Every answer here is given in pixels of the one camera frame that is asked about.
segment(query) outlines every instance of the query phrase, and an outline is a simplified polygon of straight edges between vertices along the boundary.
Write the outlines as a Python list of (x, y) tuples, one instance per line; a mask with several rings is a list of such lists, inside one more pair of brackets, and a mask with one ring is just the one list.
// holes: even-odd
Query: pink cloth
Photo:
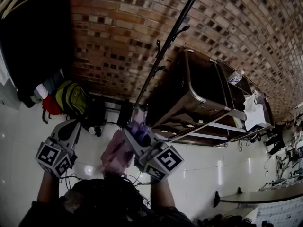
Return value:
[(122, 175), (130, 166), (133, 156), (134, 153), (126, 144), (122, 131), (117, 130), (101, 156), (101, 171)]

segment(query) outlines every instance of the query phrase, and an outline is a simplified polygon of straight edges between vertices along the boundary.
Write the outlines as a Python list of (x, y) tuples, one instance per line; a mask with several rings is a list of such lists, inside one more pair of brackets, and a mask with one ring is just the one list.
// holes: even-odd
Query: brick wall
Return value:
[[(136, 98), (187, 0), (71, 0), (72, 74), (92, 92)], [(268, 95), (278, 119), (303, 101), (303, 0), (196, 0), (160, 65), (182, 47), (220, 58)], [(152, 92), (164, 71), (145, 93)]]

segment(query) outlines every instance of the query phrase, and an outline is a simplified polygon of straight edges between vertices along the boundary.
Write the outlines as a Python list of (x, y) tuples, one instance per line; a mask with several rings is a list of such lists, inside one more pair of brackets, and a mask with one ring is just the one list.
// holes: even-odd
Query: metal frame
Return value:
[(145, 81), (145, 83), (144, 83), (144, 85), (141, 89), (141, 92), (140, 92), (140, 94), (137, 98), (137, 101), (134, 104), (134, 108), (138, 106), (138, 104), (139, 104), (139, 102), (140, 102), (140, 100), (141, 100), (141, 98), (142, 98), (142, 96), (143, 96), (143, 94), (144, 94), (144, 92), (145, 92), (145, 90), (146, 90), (146, 88), (147, 88), (155, 70), (157, 69), (158, 65), (160, 64), (160, 61), (162, 60), (162, 58), (163, 58), (165, 52), (167, 51), (170, 43), (174, 40), (180, 25), (182, 24), (183, 20), (185, 19), (186, 15), (188, 14), (189, 10), (193, 6), (194, 2), (195, 2), (195, 0), (188, 0), (186, 5), (184, 6), (183, 10), (181, 11), (180, 16), (178, 17), (175, 25), (173, 26), (169, 36), (167, 37), (167, 39), (165, 41), (160, 53), (158, 54), (158, 57), (157, 57), (154, 65), (151, 68), (151, 71), (150, 71), (150, 73), (149, 73), (149, 75), (148, 75), (148, 77), (147, 77), (147, 79), (146, 79), (146, 81)]

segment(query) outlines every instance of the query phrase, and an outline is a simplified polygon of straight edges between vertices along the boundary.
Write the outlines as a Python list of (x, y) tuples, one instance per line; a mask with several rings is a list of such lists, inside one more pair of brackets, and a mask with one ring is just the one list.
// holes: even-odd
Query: forearm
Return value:
[(151, 208), (174, 206), (175, 201), (168, 180), (151, 185)]
[(49, 172), (44, 172), (37, 201), (53, 203), (59, 198), (59, 179), (52, 177)]

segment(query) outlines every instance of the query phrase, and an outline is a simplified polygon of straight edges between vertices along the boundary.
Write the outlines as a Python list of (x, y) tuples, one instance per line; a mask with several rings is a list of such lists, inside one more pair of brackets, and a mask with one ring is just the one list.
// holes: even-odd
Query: white paper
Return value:
[(255, 95), (251, 95), (245, 99), (244, 112), (246, 114), (245, 127), (249, 131), (252, 127), (260, 123), (266, 123), (262, 104), (255, 104)]

